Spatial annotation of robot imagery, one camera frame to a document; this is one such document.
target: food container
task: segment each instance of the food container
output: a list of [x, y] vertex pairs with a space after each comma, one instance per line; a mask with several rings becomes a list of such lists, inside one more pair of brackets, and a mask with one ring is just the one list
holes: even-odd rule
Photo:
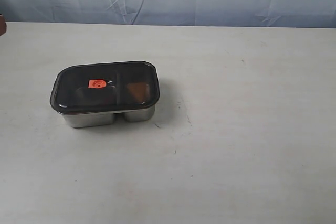
[[150, 119], [159, 100], [155, 67], [145, 61], [73, 66], [58, 74], [50, 105], [74, 128]]

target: transparent lid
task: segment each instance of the transparent lid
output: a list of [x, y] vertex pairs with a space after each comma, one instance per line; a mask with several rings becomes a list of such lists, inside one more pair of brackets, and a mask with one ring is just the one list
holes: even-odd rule
[[155, 67], [144, 61], [73, 66], [57, 76], [50, 97], [60, 113], [145, 109], [159, 99]]

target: bento box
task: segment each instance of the bento box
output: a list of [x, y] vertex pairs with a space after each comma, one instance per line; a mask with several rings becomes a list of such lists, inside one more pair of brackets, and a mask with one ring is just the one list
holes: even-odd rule
[[51, 107], [74, 128], [150, 119], [160, 97], [156, 68], [145, 61], [79, 65], [61, 71]]

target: lunch box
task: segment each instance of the lunch box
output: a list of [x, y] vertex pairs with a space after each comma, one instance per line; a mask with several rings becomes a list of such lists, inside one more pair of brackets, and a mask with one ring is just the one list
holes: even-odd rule
[[145, 61], [73, 66], [56, 78], [51, 107], [74, 128], [150, 119], [160, 97], [155, 67]]

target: orange button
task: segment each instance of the orange button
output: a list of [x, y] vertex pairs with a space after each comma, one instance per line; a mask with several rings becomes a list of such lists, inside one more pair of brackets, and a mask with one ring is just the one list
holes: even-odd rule
[[89, 80], [89, 88], [101, 89], [106, 87], [106, 82], [104, 80]]

